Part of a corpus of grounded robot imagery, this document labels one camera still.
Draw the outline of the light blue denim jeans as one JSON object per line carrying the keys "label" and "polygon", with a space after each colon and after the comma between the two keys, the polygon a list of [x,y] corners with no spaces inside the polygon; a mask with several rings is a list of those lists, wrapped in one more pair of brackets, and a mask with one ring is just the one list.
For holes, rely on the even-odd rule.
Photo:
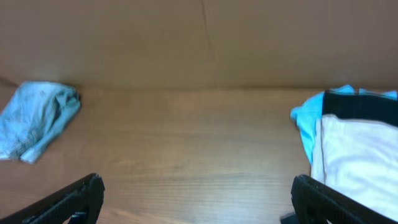
{"label": "light blue denim jeans", "polygon": [[35,163],[80,108],[70,86],[24,82],[1,113],[1,159]]}

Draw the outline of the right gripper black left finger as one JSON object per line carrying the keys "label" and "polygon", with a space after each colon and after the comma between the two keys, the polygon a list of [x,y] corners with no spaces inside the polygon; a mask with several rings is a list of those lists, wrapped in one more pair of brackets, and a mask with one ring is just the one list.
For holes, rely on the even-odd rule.
{"label": "right gripper black left finger", "polygon": [[92,173],[28,207],[1,219],[1,224],[96,224],[105,186]]}

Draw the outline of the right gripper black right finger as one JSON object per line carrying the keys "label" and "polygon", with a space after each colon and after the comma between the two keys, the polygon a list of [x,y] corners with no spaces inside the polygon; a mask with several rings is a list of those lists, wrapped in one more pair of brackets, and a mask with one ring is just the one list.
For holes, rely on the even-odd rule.
{"label": "right gripper black right finger", "polygon": [[291,199],[299,224],[397,224],[307,175],[294,178]]}

